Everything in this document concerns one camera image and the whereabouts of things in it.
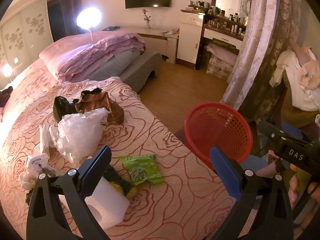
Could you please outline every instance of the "white sweater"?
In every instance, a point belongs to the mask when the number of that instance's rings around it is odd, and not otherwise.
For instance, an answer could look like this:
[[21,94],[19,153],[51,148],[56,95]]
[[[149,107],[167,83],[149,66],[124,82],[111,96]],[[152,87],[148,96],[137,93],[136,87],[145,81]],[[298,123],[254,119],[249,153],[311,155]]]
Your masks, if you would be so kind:
[[[309,56],[316,60],[312,51],[308,50]],[[270,85],[276,87],[281,83],[283,71],[287,72],[292,91],[292,105],[303,111],[317,111],[320,106],[320,89],[306,89],[298,83],[297,73],[301,68],[296,54],[292,50],[283,52],[277,61],[277,68],[270,80]]]

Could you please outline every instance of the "gray bed frame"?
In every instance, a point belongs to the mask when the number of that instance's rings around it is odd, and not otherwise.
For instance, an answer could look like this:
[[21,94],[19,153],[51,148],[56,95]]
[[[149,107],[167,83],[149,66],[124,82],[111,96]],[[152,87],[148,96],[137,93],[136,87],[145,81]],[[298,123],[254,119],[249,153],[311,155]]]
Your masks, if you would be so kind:
[[137,57],[120,75],[123,83],[129,85],[136,93],[142,89],[148,77],[160,71],[162,55],[154,50],[146,50]]

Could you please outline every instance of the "basket rim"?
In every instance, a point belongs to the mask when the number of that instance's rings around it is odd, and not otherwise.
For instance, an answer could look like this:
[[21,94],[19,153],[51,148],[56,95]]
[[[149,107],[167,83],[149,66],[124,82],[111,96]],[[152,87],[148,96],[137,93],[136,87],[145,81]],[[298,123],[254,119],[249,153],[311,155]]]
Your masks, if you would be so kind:
[[[205,160],[204,162],[207,162],[207,163],[210,163],[211,164],[211,161],[210,161],[210,158],[205,156],[204,154],[202,154],[198,148],[196,147],[196,145],[193,143],[193,141],[191,140],[191,136],[190,136],[190,133],[189,133],[189,130],[188,130],[188,126],[189,126],[189,120],[192,116],[192,114],[199,108],[203,108],[204,106],[208,106],[208,105],[211,105],[211,106],[220,106],[221,108],[224,108],[224,109],[227,109],[229,110],[230,112],[232,112],[239,120],[241,123],[243,123],[243,125],[248,129],[249,131],[249,135],[248,135],[248,140],[249,140],[249,144],[248,146],[250,147],[250,149],[252,149],[252,145],[253,145],[253,136],[252,136],[252,132],[251,132],[251,129],[250,129],[250,126],[248,124],[248,122],[245,120],[245,118],[237,111],[235,110],[234,108],[232,108],[231,106],[228,106],[228,105],[225,105],[223,103],[220,103],[220,102],[212,102],[212,101],[209,101],[209,102],[203,102],[203,103],[200,103],[200,104],[197,104],[195,106],[193,106],[191,108],[191,110],[188,112],[187,116],[186,116],[186,119],[185,119],[185,123],[184,123],[184,133],[185,133],[185,136],[186,136],[186,140],[187,140],[187,144],[190,145],[190,147],[192,148],[192,151],[193,152],[196,152],[197,155],[199,155],[198,157],[202,160]],[[248,154],[244,155],[242,158],[240,158],[239,160],[236,160],[238,163],[241,163],[243,162],[249,155],[250,155],[250,152],[251,150],[248,152]]]

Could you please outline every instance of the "wooden floor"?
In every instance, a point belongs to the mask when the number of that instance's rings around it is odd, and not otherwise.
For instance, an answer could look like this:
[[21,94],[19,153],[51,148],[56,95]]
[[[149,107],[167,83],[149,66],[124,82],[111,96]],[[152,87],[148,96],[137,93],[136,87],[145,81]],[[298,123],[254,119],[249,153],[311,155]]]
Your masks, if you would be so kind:
[[173,133],[183,127],[188,111],[205,101],[220,101],[228,83],[206,74],[162,61],[160,73],[140,91],[143,104]]

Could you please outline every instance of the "red plastic basket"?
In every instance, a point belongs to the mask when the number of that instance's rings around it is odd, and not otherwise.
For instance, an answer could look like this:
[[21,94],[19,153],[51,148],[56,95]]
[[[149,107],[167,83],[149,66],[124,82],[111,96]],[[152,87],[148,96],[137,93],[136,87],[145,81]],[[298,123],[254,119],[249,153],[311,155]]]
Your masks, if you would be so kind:
[[252,133],[246,120],[238,111],[221,103],[205,102],[192,108],[184,130],[187,147],[211,169],[209,152],[213,146],[219,146],[238,163],[252,149]]

